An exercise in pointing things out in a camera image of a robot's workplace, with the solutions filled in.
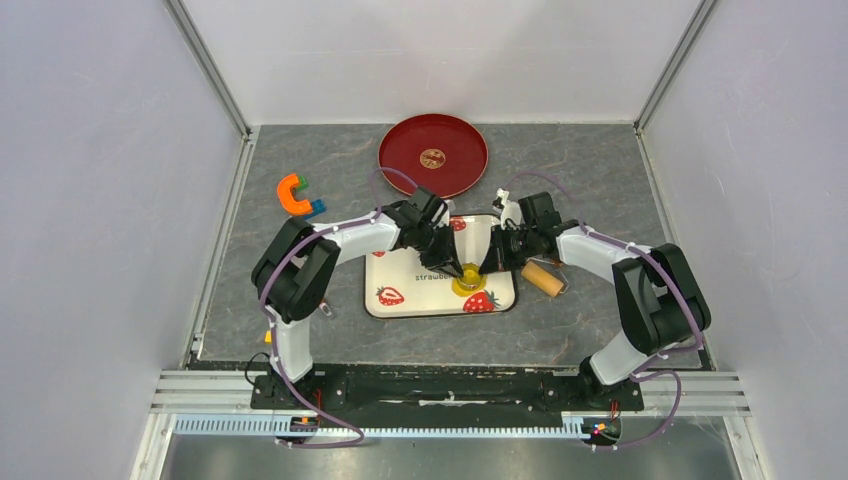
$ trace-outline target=white tray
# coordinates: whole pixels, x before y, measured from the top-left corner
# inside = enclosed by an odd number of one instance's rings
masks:
[[[451,223],[460,262],[480,265],[489,248],[491,228],[498,223],[497,217],[485,214],[458,216],[452,217]],[[481,292],[470,296],[454,293],[452,283],[451,277],[422,267],[418,252],[412,249],[366,255],[365,310],[377,318],[479,315],[509,310],[518,298],[511,272],[487,275]],[[492,297],[496,305],[488,311],[487,299]],[[466,305],[469,309],[476,307],[473,308],[475,312],[467,311]]]

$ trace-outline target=strawberry print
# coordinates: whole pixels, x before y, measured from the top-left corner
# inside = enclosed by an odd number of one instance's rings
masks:
[[[458,232],[460,230],[465,230],[466,225],[465,220],[462,217],[451,217],[450,219],[451,227],[453,227],[454,232]]]
[[[465,305],[462,306],[462,311],[467,313],[494,312],[497,307],[500,307],[500,305],[498,305],[498,299],[495,298],[495,294],[483,290],[469,297],[465,301]]]
[[[387,307],[403,303],[405,298],[394,287],[380,287],[377,289],[377,299]]]

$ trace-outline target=gray floor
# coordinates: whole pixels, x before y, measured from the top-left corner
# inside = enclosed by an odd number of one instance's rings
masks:
[[[287,214],[276,185],[292,172],[310,184],[303,195],[323,199],[316,221],[360,216],[373,208],[367,177],[377,163],[386,125],[263,126],[212,300],[201,360],[246,360],[267,349],[267,324],[257,309],[250,271]],[[633,130],[626,125],[478,125],[489,145],[489,169],[456,198],[458,213],[490,211],[495,191],[513,173],[557,176],[582,202],[590,225],[647,245],[663,233]],[[379,184],[382,203],[401,198]],[[512,191],[553,191],[522,179]],[[574,210],[554,194],[564,218]],[[376,320],[363,306],[363,260],[339,266],[327,299],[335,315],[312,324],[316,362],[488,365],[576,365],[620,328],[610,285],[566,269],[571,288],[550,299],[519,279],[519,299],[507,313],[487,316]],[[700,366],[696,356],[669,361]]]
[[[657,421],[625,419],[623,440]],[[270,438],[177,435],[165,479],[722,479],[741,478],[721,418],[680,418],[661,437],[592,453],[575,440],[382,439],[361,447],[297,451]]]

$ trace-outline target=round red tray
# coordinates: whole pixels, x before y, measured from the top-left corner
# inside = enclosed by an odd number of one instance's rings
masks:
[[[483,136],[471,124],[450,115],[429,113],[407,118],[383,137],[379,165],[400,170],[442,198],[450,198],[480,180],[489,163]],[[386,180],[410,195],[413,188],[393,173]]]

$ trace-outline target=purple cable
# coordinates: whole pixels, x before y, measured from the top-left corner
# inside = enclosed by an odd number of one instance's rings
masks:
[[[692,310],[689,308],[689,305],[686,304],[686,299],[683,298],[683,294],[680,293],[680,289],[677,288],[677,285],[675,285],[674,281],[671,279],[671,275],[669,275],[668,272],[666,272],[665,269],[662,268],[662,265],[660,265],[659,262],[654,260],[653,257],[648,255],[646,252],[643,252],[642,250],[636,248],[635,246],[630,245],[629,243],[623,242],[621,240],[618,240],[617,238],[613,238],[613,237],[610,237],[608,235],[604,235],[602,233],[598,233],[598,232],[589,230],[589,227],[586,226],[586,222],[583,220],[583,214],[580,211],[579,204],[574,201],[574,199],[571,197],[571,195],[568,194],[568,190],[559,181],[557,181],[555,178],[553,178],[552,176],[547,175],[543,172],[536,172],[536,171],[519,172],[519,173],[515,174],[506,183],[506,186],[504,186],[503,189],[509,190],[509,186],[512,184],[512,182],[514,182],[519,177],[523,177],[523,176],[533,176],[533,177],[538,177],[538,178],[547,180],[549,183],[551,183],[553,186],[555,186],[560,192],[562,192],[562,194],[565,195],[565,197],[568,198],[568,200],[571,202],[572,206],[574,206],[574,209],[577,210],[577,222],[580,224],[580,230],[582,230],[583,233],[586,234],[586,236],[595,238],[595,239],[600,240],[600,241],[602,241],[602,242],[604,242],[608,245],[612,245],[616,248],[620,248],[624,251],[633,252],[636,255],[638,255],[639,257],[641,257],[643,260],[645,260],[648,263],[648,265],[650,265],[651,268],[653,268],[659,274],[660,278],[663,279],[666,286],[668,287],[668,291],[671,292],[671,295],[677,301],[677,305],[680,306],[680,309],[683,311],[683,316],[686,317],[686,322],[689,324],[689,328],[692,329],[692,335],[695,337],[695,343],[692,346],[690,346],[690,347],[677,347],[677,348],[670,348],[668,350],[663,350],[663,351],[659,352],[658,354],[653,355],[650,358],[648,358],[648,360],[646,360],[645,363],[640,365],[636,370],[633,371],[633,373],[630,374],[630,380],[632,380],[635,383],[642,383],[642,382],[645,382],[645,381],[648,381],[648,380],[652,380],[652,379],[659,377],[661,375],[671,375],[671,376],[674,377],[674,380],[677,382],[677,393],[674,397],[674,404],[672,404],[671,411],[669,412],[668,416],[663,421],[663,423],[659,426],[659,428],[657,428],[656,430],[654,430],[650,434],[648,434],[648,435],[646,435],[646,436],[644,436],[644,437],[642,437],[638,440],[626,442],[626,443],[623,443],[621,445],[595,446],[594,448],[612,451],[612,450],[618,450],[618,449],[621,449],[621,448],[635,447],[637,445],[641,445],[641,444],[653,439],[654,437],[656,437],[656,436],[658,436],[662,433],[665,433],[666,428],[668,428],[668,426],[671,425],[671,422],[674,419],[674,415],[677,413],[677,407],[680,406],[680,399],[683,395],[683,384],[680,381],[680,376],[677,374],[677,372],[675,372],[673,370],[662,370],[662,371],[653,372],[653,373],[650,373],[648,375],[641,376],[641,377],[638,376],[638,375],[640,373],[643,373],[645,370],[647,370],[648,367],[650,367],[651,364],[654,363],[657,360],[658,355],[665,356],[665,355],[668,355],[668,354],[679,354],[679,353],[686,353],[686,352],[694,352],[694,351],[697,351],[697,350],[700,350],[701,348],[703,348],[704,338],[703,338],[703,334],[701,333],[701,330],[698,328],[698,322],[695,321],[695,316],[692,314]]]
[[[381,171],[382,172],[390,172],[390,173],[394,173],[395,175],[399,175],[404,180],[409,182],[410,185],[412,185],[415,188],[418,188],[417,183],[415,183],[407,175],[403,174],[402,172],[400,172],[398,170],[395,170],[394,168],[387,168],[387,167],[376,168],[373,172],[371,172],[371,177],[369,179],[369,183],[371,184],[371,193],[374,195],[374,201],[377,203],[377,209],[375,210],[374,215],[371,216],[370,218],[365,218],[365,219],[361,219],[361,220],[352,220],[350,222],[340,224],[340,225],[338,225],[339,230],[344,230],[346,228],[352,228],[352,227],[358,227],[360,225],[365,225],[365,224],[371,223],[372,220],[376,220],[380,215],[382,215],[383,207],[380,204],[380,199],[379,199],[379,196],[377,195],[377,189],[375,187],[375,182],[374,182],[374,179],[377,176],[377,172],[381,172]],[[271,285],[273,285],[274,282],[277,281],[277,278],[279,278],[280,273],[282,273],[282,271],[286,267],[286,265],[288,265],[289,262],[291,262],[292,258],[294,258],[294,256],[297,255],[298,252],[303,250],[304,247],[309,245],[309,243],[311,243],[312,241],[314,241],[314,240],[316,240],[316,239],[318,239],[318,238],[320,238],[320,237],[322,237],[322,236],[324,236],[328,233],[333,232],[334,230],[335,229],[331,227],[331,228],[325,228],[324,230],[314,232],[312,235],[309,235],[308,237],[304,238],[300,243],[295,245],[295,247],[289,253],[287,253],[285,257],[283,257],[282,261],[280,261],[280,264],[277,265],[277,268],[275,268],[274,272],[271,273],[271,277],[268,278],[268,281],[265,283],[265,287],[262,288],[262,293],[259,295],[259,308],[262,310],[262,314],[265,315],[265,318],[268,319],[268,324],[271,327],[271,361],[276,363],[277,369],[280,372],[280,376],[283,378],[283,382],[286,384],[286,388],[289,389],[289,391],[292,393],[292,395],[294,395],[294,397],[301,404],[303,404],[303,406],[314,411],[318,416],[323,417],[323,418],[335,423],[336,425],[339,425],[341,427],[352,430],[359,437],[354,438],[352,440],[343,440],[341,442],[332,442],[332,443],[303,443],[303,444],[299,444],[299,445],[289,444],[289,446],[291,448],[320,449],[320,448],[351,447],[351,446],[356,445],[358,443],[361,443],[363,440],[365,440],[365,433],[362,431],[362,429],[360,429],[360,428],[358,428],[358,427],[356,427],[356,426],[354,426],[354,425],[352,425],[348,422],[345,422],[344,420],[342,420],[340,418],[334,417],[333,415],[330,415],[329,413],[325,412],[324,410],[321,410],[317,406],[313,405],[309,400],[304,398],[303,395],[301,395],[300,392],[297,391],[297,389],[294,386],[294,383],[292,383],[289,376],[286,375],[285,366],[283,365],[283,359],[280,356],[279,350],[277,349],[277,331],[274,328],[274,322],[276,320],[265,309],[265,304],[268,301],[268,294],[271,292]]]

